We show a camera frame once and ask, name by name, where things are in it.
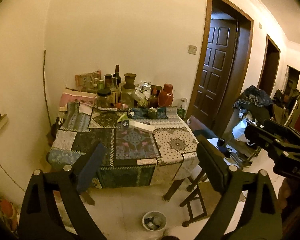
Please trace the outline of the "patchwork patterned tablecloth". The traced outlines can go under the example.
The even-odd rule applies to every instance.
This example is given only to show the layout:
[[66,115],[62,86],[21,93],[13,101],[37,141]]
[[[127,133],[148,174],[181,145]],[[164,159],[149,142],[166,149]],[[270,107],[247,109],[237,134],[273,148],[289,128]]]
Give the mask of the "patchwork patterned tablecloth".
[[[181,180],[198,165],[197,139],[175,107],[157,108],[150,119],[142,108],[91,107],[70,102],[47,160],[55,170],[74,164],[97,141],[106,151],[93,180],[102,188],[149,186]],[[127,114],[134,127],[117,120]]]

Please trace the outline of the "dark brown wooden door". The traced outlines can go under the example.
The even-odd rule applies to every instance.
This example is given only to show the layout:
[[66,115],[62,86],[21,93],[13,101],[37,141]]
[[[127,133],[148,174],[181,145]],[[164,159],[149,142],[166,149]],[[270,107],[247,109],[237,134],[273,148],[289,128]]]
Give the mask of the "dark brown wooden door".
[[212,130],[230,76],[236,45],[236,20],[211,20],[206,55],[192,115]]

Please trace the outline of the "colourful picture box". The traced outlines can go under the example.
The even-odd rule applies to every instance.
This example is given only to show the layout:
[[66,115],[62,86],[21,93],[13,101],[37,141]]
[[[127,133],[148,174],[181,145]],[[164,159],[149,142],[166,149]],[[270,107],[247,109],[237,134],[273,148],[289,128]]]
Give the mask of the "colourful picture box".
[[95,91],[101,80],[101,71],[75,75],[76,87],[82,92]]

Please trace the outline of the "white plastic bag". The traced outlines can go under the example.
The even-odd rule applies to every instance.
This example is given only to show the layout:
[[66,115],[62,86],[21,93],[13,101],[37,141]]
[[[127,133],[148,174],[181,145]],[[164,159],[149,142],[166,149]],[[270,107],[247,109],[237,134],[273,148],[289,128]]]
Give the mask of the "white plastic bag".
[[247,125],[248,125],[247,121],[245,119],[243,119],[232,129],[232,135],[235,140],[241,141],[241,142],[249,141],[245,137],[245,133],[244,133]]

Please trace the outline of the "dark wooden folding stool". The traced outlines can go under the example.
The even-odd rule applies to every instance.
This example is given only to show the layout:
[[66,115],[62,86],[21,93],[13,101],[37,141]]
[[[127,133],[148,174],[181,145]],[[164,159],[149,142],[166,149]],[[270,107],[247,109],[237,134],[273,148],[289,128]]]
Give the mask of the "dark wooden folding stool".
[[[204,220],[208,217],[211,216],[211,212],[208,211],[205,203],[204,203],[204,198],[201,193],[200,187],[202,183],[206,183],[208,177],[207,175],[203,175],[198,182],[194,184],[194,189],[191,191],[191,193],[179,204],[179,207],[186,207],[187,212],[189,215],[189,220],[186,220],[182,222],[182,227],[188,227],[190,224],[194,222],[198,222],[201,220]],[[198,201],[201,207],[202,212],[198,215],[194,215],[193,209],[192,209],[192,202]]]

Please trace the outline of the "red thermos jug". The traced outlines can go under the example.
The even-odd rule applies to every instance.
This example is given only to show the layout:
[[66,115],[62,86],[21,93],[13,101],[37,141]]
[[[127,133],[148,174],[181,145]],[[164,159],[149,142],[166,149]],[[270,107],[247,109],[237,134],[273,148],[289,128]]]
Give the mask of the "red thermos jug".
[[164,84],[163,89],[159,93],[159,107],[170,107],[173,103],[173,85],[170,83]]

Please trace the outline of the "large clear glass jar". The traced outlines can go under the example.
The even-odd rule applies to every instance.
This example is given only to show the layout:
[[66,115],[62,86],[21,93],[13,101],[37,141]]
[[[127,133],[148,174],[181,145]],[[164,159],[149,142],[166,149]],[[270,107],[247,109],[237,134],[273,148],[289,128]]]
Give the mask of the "large clear glass jar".
[[121,103],[125,104],[128,108],[134,107],[134,93],[135,89],[121,89]]

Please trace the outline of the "yellow green wrapper trash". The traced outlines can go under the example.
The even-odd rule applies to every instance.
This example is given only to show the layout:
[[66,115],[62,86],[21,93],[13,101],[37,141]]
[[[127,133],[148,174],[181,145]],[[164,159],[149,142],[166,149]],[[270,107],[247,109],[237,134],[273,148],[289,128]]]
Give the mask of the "yellow green wrapper trash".
[[130,118],[127,114],[123,114],[117,120],[117,123],[121,125],[123,128],[134,127],[134,120]]

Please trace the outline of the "black lid glass jar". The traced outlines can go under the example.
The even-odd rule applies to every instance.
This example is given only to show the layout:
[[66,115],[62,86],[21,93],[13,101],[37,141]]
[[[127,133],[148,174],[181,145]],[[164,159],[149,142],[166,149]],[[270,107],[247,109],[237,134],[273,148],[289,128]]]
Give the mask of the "black lid glass jar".
[[111,90],[109,88],[99,89],[97,91],[96,103],[97,107],[110,107]]

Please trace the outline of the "wooden table leg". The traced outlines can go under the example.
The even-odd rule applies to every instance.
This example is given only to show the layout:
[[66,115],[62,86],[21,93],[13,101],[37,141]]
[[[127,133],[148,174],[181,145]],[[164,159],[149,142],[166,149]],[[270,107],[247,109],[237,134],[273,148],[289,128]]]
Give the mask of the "wooden table leg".
[[173,181],[166,194],[162,197],[165,202],[169,202],[171,200],[172,196],[176,193],[177,189],[179,189],[184,180],[186,180],[186,178]]

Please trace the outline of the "white lid glass jar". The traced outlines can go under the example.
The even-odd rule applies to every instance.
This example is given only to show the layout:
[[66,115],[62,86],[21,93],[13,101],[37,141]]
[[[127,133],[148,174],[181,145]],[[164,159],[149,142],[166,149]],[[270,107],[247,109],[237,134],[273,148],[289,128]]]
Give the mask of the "white lid glass jar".
[[180,118],[185,118],[187,110],[187,98],[181,98],[178,104],[177,114]]

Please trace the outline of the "beige wall switch plate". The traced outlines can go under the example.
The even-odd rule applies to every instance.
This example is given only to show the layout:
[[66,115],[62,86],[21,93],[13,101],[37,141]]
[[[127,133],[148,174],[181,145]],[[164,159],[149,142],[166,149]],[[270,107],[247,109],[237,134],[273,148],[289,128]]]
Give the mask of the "beige wall switch plate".
[[197,47],[190,44],[188,47],[188,53],[191,55],[196,55],[196,52],[197,52]]

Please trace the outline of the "dark wine bottle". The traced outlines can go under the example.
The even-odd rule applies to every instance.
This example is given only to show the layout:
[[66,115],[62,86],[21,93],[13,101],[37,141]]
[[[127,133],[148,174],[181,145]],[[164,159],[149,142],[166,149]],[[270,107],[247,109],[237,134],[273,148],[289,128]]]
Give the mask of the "dark wine bottle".
[[118,64],[115,66],[115,73],[113,76],[116,77],[116,84],[119,87],[120,83],[121,83],[121,77],[119,76],[119,65]]

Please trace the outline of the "white round trash bin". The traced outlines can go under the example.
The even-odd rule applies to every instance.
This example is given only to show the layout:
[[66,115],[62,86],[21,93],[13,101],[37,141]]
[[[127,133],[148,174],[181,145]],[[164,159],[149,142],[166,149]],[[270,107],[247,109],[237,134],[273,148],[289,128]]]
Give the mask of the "white round trash bin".
[[164,230],[167,224],[166,216],[159,211],[149,211],[144,214],[142,220],[142,226],[152,232],[158,232]]

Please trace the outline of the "pink embroidered cloth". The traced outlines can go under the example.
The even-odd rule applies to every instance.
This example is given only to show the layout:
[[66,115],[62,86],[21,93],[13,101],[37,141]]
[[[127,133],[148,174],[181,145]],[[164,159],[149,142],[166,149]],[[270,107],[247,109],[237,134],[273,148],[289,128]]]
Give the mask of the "pink embroidered cloth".
[[97,94],[80,92],[77,90],[64,89],[61,99],[59,101],[59,107],[65,107],[69,102],[85,103],[93,106],[95,104]]

